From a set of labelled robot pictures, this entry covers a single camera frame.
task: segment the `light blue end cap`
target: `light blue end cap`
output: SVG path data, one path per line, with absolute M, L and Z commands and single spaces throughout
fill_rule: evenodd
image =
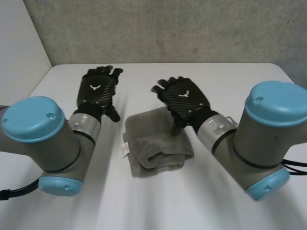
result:
M 245 192 L 253 200 L 263 200 L 280 189 L 289 179 L 290 173 L 285 168 L 282 168 L 253 184 L 251 187 L 247 188 Z
M 30 97 L 9 107 L 2 116 L 4 133 L 23 143 L 44 141 L 63 127 L 65 116 L 57 103 L 48 97 Z
M 82 185 L 81 181 L 56 176 L 42 176 L 38 182 L 41 190 L 55 196 L 75 196 L 80 192 Z
M 307 90 L 287 82 L 265 81 L 250 91 L 245 111 L 271 127 L 293 127 L 307 121 Z

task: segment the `gray towel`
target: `gray towel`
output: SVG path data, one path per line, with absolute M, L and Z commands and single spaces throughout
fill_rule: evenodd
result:
M 130 116 L 125 126 L 132 176 L 147 177 L 179 169 L 186 159 L 194 157 L 185 130 L 171 135 L 173 118 L 166 107 Z

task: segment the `gray wall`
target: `gray wall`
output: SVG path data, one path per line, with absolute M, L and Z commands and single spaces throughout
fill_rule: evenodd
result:
M 53 65 L 269 62 L 307 86 L 307 0 L 24 0 Z

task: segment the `white table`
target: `white table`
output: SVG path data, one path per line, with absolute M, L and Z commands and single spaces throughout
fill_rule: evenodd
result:
M 54 99 L 67 118 L 76 109 L 81 76 L 100 65 L 53 67 L 33 91 Z M 102 130 L 76 197 L 39 190 L 0 202 L 1 230 L 306 230 L 307 178 L 292 176 L 274 196 L 251 200 L 214 157 L 186 131 L 195 158 L 177 171 L 132 178 L 121 158 L 124 121 L 130 115 L 163 106 L 150 92 L 159 79 L 184 76 L 202 89 L 213 110 L 240 120 L 250 89 L 267 80 L 290 81 L 273 64 L 113 64 L 123 68 L 114 104 L 121 121 L 102 120 Z M 306 145 L 287 158 L 306 161 Z M 24 156 L 0 153 L 0 188 L 15 189 L 39 177 L 41 170 Z

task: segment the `white logo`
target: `white logo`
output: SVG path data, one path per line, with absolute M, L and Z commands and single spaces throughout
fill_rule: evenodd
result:
M 90 85 L 90 87 L 95 91 L 96 89 L 100 88 L 101 85 L 98 85 L 97 87 L 94 87 L 93 85 Z
M 189 97 L 189 91 L 187 91 L 187 93 L 186 94 L 184 94 L 184 95 L 178 95 L 179 97 Z

